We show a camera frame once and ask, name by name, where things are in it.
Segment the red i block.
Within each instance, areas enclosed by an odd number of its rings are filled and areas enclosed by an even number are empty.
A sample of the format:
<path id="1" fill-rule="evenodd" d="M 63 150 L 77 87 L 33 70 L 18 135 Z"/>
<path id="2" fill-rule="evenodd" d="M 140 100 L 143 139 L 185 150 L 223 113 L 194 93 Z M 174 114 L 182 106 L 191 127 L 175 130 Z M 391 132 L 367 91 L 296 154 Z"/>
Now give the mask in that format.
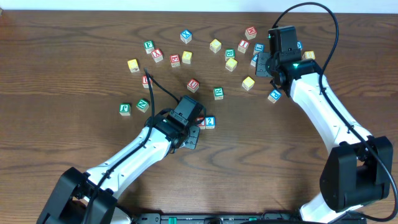
<path id="1" fill-rule="evenodd" d="M 204 117 L 199 117 L 199 118 L 197 118 L 197 121 L 201 121 L 201 123 L 198 123 L 198 124 L 197 124 L 197 126 L 198 126 L 200 129 L 205 129 L 205 128 L 206 128 L 206 124 L 205 124 L 205 119 L 204 119 Z"/>
<path id="2" fill-rule="evenodd" d="M 248 47 L 249 47 L 249 42 L 246 40 L 241 40 L 240 43 L 238 44 L 238 51 L 245 54 Z"/>

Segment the blue 2 block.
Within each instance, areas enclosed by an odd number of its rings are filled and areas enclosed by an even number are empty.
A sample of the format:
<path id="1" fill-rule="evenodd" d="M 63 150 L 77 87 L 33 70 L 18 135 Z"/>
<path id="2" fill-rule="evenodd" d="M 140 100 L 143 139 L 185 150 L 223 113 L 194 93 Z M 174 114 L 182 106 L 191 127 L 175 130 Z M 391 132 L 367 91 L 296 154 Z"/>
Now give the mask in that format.
<path id="1" fill-rule="evenodd" d="M 207 116 L 205 118 L 205 128 L 206 129 L 214 129 L 216 125 L 214 116 Z"/>

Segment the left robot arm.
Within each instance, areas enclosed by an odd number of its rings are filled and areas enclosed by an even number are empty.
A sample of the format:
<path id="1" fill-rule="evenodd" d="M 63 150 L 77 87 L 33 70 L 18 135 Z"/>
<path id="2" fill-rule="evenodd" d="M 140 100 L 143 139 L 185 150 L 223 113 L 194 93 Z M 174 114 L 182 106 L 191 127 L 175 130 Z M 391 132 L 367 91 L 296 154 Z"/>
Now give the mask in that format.
<path id="1" fill-rule="evenodd" d="M 118 198 L 151 165 L 176 149 L 194 149 L 205 107 L 189 96 L 175 109 L 148 118 L 140 134 L 102 164 L 80 172 L 71 167 L 59 178 L 38 223 L 132 223 Z"/>

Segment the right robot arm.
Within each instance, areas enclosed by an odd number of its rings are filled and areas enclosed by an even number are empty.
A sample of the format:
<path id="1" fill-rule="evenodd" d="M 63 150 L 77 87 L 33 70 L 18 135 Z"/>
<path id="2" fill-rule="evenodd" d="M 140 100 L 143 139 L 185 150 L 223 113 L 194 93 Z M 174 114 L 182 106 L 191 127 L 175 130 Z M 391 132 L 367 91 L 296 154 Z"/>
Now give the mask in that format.
<path id="1" fill-rule="evenodd" d="M 328 159 L 320 176 L 320 193 L 300 208 L 301 219 L 333 223 L 345 216 L 372 217 L 357 210 L 397 194 L 391 174 L 393 147 L 385 136 L 363 128 L 331 90 L 325 69 L 303 57 L 293 26 L 268 31 L 269 52 L 259 52 L 256 76 L 271 78 L 268 96 L 275 103 L 287 95 L 303 109 L 321 136 Z"/>

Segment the blue D block upper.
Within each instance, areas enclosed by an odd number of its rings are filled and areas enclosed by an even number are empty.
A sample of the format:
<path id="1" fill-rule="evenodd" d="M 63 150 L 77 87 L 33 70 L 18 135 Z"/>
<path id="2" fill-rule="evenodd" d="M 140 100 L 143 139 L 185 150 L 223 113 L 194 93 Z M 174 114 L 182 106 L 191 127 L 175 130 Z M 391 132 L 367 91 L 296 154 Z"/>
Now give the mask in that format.
<path id="1" fill-rule="evenodd" d="M 301 41 L 298 41 L 298 42 L 297 42 L 297 47 L 298 47 L 300 50 L 303 49 L 303 45 L 302 45 Z"/>

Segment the blue L block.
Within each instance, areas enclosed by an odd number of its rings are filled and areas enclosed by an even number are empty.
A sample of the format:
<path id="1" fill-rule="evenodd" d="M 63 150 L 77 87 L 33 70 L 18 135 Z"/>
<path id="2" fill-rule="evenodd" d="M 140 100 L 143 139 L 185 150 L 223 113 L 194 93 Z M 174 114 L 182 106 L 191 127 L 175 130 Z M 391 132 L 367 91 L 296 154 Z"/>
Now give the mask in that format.
<path id="1" fill-rule="evenodd" d="M 265 49 L 265 45 L 264 44 L 256 43 L 254 45 L 253 55 L 256 55 L 258 53 L 264 52 L 264 49 Z"/>

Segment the yellow block far right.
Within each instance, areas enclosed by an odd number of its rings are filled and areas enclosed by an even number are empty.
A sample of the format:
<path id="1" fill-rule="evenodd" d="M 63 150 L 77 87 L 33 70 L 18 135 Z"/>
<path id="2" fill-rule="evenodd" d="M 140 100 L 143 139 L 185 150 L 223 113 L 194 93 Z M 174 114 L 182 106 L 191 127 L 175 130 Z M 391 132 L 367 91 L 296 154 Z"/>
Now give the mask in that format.
<path id="1" fill-rule="evenodd" d="M 315 59 L 315 53 L 314 51 L 305 51 L 302 55 L 303 60 L 307 59 Z"/>

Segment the blue T block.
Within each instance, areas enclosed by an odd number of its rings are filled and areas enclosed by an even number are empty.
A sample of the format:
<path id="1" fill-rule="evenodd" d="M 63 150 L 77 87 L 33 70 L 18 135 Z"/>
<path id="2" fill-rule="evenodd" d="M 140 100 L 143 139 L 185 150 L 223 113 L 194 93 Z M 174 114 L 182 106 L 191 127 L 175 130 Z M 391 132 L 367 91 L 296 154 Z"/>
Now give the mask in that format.
<path id="1" fill-rule="evenodd" d="M 254 55 L 251 59 L 251 66 L 255 67 L 257 64 L 258 54 Z"/>

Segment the red M block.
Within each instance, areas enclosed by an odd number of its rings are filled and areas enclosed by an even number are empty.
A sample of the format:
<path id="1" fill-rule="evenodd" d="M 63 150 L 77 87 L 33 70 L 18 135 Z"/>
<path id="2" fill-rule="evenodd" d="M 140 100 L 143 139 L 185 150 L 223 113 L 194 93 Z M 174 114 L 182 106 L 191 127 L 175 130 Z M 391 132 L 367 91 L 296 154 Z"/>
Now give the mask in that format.
<path id="1" fill-rule="evenodd" d="M 247 40 L 252 40 L 257 36 L 257 29 L 252 26 L 245 29 L 245 36 Z"/>

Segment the red U block centre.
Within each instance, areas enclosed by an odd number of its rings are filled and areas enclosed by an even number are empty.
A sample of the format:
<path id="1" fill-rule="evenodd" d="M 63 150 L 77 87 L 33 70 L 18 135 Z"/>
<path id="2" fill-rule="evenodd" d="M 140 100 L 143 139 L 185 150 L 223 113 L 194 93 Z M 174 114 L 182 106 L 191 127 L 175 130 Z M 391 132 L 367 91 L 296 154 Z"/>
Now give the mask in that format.
<path id="1" fill-rule="evenodd" d="M 200 83 L 199 83 L 196 79 L 194 79 L 194 78 L 192 78 L 192 79 L 187 83 L 187 89 L 188 89 L 189 91 L 191 91 L 192 93 L 195 93 L 195 92 L 199 89 L 199 87 L 200 87 Z"/>

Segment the red u block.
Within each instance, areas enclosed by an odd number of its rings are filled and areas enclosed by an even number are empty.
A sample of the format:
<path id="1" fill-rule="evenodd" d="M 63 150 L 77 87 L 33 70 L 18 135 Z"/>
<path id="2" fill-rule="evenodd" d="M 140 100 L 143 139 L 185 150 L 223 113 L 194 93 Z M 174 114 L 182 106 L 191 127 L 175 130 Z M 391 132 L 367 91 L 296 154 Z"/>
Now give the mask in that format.
<path id="1" fill-rule="evenodd" d="M 199 83 L 196 79 L 194 79 L 194 78 L 192 78 L 192 79 L 187 83 L 187 89 L 188 89 L 189 91 L 191 91 L 192 93 L 195 93 L 195 92 L 199 89 L 199 87 L 200 87 L 200 83 Z"/>
<path id="2" fill-rule="evenodd" d="M 142 77 L 142 85 L 144 88 L 149 88 L 149 86 L 153 87 L 153 81 L 151 79 L 147 79 L 147 77 L 144 75 Z"/>

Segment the blue P block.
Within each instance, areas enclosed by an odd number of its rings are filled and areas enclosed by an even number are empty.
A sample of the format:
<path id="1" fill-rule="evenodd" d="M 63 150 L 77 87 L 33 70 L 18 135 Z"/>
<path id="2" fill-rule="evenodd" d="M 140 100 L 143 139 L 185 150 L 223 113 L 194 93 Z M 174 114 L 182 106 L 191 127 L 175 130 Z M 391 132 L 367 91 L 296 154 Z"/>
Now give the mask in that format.
<path id="1" fill-rule="evenodd" d="M 282 96 L 282 93 L 279 90 L 274 89 L 270 92 L 267 99 L 272 103 L 276 103 L 280 99 L 281 96 Z"/>

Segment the green N block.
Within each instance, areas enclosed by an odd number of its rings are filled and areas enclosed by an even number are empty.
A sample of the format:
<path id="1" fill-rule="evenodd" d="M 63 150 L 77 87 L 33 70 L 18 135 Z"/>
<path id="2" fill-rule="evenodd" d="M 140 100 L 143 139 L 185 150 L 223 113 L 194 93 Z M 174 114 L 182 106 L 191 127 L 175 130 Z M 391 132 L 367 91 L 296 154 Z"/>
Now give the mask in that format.
<path id="1" fill-rule="evenodd" d="M 136 104 L 136 108 L 143 113 L 145 113 L 149 109 L 149 106 L 149 101 L 143 98 L 141 98 Z"/>

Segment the yellow S block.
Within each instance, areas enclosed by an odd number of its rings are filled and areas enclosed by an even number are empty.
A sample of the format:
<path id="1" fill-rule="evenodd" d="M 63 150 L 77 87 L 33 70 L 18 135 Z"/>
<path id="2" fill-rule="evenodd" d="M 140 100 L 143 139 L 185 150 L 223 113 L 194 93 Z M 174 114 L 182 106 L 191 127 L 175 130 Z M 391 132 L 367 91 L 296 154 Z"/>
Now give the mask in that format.
<path id="1" fill-rule="evenodd" d="M 255 84 L 255 81 L 251 77 L 246 77 L 242 82 L 242 87 L 249 91 Z"/>

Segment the green R block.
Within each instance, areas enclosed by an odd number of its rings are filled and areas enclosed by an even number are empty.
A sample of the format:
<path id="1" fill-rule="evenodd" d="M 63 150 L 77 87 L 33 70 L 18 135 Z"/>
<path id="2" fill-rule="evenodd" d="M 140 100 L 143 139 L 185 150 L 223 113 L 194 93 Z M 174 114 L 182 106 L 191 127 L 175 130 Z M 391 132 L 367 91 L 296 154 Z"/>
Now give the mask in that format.
<path id="1" fill-rule="evenodd" d="M 224 98 L 224 91 L 222 87 L 216 87 L 213 89 L 213 96 L 215 100 L 222 100 Z"/>

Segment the green B block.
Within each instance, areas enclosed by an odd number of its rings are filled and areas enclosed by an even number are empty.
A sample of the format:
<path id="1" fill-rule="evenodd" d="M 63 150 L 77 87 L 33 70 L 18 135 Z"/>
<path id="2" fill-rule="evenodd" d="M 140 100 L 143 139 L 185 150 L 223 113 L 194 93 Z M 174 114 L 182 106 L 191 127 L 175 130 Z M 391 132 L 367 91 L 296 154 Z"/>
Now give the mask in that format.
<path id="1" fill-rule="evenodd" d="M 225 61 L 228 61 L 230 58 L 235 58 L 236 52 L 234 49 L 226 49 L 224 53 Z"/>

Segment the yellow O block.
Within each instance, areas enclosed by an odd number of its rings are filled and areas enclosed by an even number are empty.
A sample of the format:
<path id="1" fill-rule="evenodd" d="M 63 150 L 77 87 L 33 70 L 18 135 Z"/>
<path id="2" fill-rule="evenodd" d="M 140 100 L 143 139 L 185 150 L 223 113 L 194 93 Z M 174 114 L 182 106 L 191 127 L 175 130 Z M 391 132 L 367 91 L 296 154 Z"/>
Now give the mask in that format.
<path id="1" fill-rule="evenodd" d="M 236 68 L 237 64 L 238 64 L 238 62 L 237 62 L 234 58 L 229 58 L 229 59 L 226 61 L 225 68 L 226 68 L 227 70 L 229 70 L 230 72 L 233 72 L 234 69 Z"/>

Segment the green J block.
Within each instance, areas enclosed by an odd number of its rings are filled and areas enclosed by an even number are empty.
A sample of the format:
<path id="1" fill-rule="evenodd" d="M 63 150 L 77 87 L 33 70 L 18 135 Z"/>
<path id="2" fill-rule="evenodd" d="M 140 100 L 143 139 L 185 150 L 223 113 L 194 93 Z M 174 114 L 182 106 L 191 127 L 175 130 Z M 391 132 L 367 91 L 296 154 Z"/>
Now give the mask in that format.
<path id="1" fill-rule="evenodd" d="M 131 115 L 131 105 L 129 103 L 122 103 L 119 105 L 119 114 L 121 116 Z"/>

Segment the red U block left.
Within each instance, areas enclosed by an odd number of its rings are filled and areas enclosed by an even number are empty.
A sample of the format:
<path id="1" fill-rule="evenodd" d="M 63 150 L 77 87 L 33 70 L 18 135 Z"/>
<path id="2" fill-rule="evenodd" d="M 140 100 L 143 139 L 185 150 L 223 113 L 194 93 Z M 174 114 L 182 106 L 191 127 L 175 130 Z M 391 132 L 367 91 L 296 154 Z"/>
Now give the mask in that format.
<path id="1" fill-rule="evenodd" d="M 149 88 L 149 86 L 153 87 L 153 81 L 151 79 L 147 79 L 147 77 L 144 75 L 142 77 L 142 85 L 144 88 Z"/>

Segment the red block beside yellow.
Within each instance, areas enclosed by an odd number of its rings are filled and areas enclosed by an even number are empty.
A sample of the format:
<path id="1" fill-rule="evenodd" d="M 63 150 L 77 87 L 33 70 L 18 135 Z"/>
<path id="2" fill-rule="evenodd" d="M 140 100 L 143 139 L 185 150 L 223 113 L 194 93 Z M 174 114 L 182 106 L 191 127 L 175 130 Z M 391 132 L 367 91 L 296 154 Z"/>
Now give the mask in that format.
<path id="1" fill-rule="evenodd" d="M 180 66 L 180 56 L 179 54 L 170 55 L 170 63 L 173 68 Z"/>

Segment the yellow block upper centre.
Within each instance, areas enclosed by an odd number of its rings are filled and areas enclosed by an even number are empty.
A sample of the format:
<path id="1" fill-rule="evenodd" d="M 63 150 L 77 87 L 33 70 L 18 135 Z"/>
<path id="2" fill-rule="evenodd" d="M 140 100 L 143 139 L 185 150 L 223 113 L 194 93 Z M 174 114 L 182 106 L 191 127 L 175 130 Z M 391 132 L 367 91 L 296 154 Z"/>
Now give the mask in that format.
<path id="1" fill-rule="evenodd" d="M 220 51 L 221 50 L 221 46 L 222 46 L 222 43 L 218 40 L 218 39 L 214 39 L 214 40 L 212 40 L 211 42 L 210 42 L 210 50 L 213 52 L 213 53 L 217 53 L 218 51 Z"/>

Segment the yellow block upper left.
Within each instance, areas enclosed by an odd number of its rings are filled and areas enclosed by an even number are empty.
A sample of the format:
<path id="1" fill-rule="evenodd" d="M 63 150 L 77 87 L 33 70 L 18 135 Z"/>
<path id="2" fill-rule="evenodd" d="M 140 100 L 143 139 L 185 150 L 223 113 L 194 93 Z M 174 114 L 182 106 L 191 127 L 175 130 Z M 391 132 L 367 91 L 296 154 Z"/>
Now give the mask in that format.
<path id="1" fill-rule="evenodd" d="M 184 51 L 182 55 L 182 62 L 186 64 L 191 64 L 193 53 L 189 51 Z"/>

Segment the red X block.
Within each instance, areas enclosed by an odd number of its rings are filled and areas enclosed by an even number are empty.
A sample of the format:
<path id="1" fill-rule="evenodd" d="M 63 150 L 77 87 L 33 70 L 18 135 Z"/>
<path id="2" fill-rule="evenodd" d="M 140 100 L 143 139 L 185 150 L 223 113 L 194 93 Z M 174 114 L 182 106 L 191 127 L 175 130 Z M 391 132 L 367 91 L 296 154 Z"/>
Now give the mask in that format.
<path id="1" fill-rule="evenodd" d="M 163 53 L 160 49 L 154 49 L 150 54 L 155 63 L 158 63 L 164 59 Z"/>

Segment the yellow block far left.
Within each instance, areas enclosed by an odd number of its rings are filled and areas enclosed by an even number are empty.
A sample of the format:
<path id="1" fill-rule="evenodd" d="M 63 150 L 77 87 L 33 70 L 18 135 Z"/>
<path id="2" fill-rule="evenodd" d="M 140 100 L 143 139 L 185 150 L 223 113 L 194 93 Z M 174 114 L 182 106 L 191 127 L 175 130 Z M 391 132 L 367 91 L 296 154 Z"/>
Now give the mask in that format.
<path id="1" fill-rule="evenodd" d="M 138 72 L 140 70 L 137 59 L 128 60 L 127 65 L 131 73 Z"/>

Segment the green F block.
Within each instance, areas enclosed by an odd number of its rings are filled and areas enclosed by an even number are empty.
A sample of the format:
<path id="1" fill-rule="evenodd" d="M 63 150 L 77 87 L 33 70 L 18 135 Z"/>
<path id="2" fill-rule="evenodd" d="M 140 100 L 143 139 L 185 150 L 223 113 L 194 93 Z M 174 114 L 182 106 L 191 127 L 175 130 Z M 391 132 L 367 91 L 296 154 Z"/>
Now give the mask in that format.
<path id="1" fill-rule="evenodd" d="M 153 52 L 155 50 L 153 41 L 152 40 L 145 41 L 144 48 L 146 54 L 150 54 L 151 52 Z"/>

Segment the blue X block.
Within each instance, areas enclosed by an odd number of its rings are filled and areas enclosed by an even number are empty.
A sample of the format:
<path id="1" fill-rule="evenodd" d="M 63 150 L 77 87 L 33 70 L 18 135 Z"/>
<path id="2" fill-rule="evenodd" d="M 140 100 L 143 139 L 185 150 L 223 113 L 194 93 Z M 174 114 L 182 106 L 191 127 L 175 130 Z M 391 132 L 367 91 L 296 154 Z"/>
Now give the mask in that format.
<path id="1" fill-rule="evenodd" d="M 180 39 L 185 44 L 188 44 L 192 40 L 192 33 L 186 29 L 180 33 Z"/>

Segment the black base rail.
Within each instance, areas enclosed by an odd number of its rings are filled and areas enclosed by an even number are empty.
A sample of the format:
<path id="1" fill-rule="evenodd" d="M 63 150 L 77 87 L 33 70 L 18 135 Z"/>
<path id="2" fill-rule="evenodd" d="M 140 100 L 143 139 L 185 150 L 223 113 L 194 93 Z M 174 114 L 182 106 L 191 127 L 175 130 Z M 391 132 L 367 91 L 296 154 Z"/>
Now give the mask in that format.
<path id="1" fill-rule="evenodd" d="M 142 213 L 132 216 L 132 224 L 238 224 L 238 223 L 315 223 L 305 221 L 299 212 L 268 210 L 263 213 Z"/>

